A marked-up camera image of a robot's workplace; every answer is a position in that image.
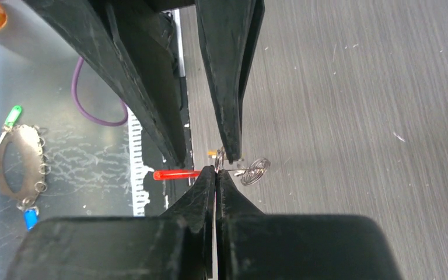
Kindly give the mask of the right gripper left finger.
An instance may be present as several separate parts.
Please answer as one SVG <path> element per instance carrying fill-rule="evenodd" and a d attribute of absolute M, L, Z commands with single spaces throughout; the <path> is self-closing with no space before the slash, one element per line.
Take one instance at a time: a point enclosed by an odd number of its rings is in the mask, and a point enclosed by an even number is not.
<path fill-rule="evenodd" d="M 208 279 L 216 173 L 158 216 L 57 217 L 22 241 L 6 279 Z"/>

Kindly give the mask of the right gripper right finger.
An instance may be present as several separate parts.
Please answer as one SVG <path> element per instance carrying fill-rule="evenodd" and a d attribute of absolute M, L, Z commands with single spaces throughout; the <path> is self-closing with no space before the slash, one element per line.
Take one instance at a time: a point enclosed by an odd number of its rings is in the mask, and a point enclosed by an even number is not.
<path fill-rule="evenodd" d="M 216 175 L 219 279 L 401 279 L 378 224 L 362 215 L 268 214 Z"/>

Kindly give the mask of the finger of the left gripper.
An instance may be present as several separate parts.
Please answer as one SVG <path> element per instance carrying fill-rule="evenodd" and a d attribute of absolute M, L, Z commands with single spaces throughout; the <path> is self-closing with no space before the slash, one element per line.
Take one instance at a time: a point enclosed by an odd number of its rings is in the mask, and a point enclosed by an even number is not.
<path fill-rule="evenodd" d="M 199 46 L 228 160 L 242 156 L 243 99 L 264 1 L 196 1 Z"/>
<path fill-rule="evenodd" d="M 174 57 L 150 1 L 27 1 L 123 100 L 163 156 L 184 166 Z"/>

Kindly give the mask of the metal key holder red handle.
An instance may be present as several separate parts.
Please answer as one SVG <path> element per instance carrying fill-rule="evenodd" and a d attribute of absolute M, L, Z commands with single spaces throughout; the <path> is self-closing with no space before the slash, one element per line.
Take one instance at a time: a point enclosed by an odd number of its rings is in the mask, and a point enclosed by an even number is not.
<path fill-rule="evenodd" d="M 271 162 L 265 158 L 258 158 L 249 166 L 237 165 L 235 169 L 226 169 L 224 162 L 228 159 L 224 148 L 217 149 L 217 155 L 213 159 L 213 170 L 216 174 L 221 171 L 234 173 L 235 177 L 240 178 L 243 186 L 250 186 L 257 183 L 269 169 Z M 200 170 L 158 170 L 153 172 L 154 180 L 179 180 L 179 179 L 196 179 L 200 175 Z"/>

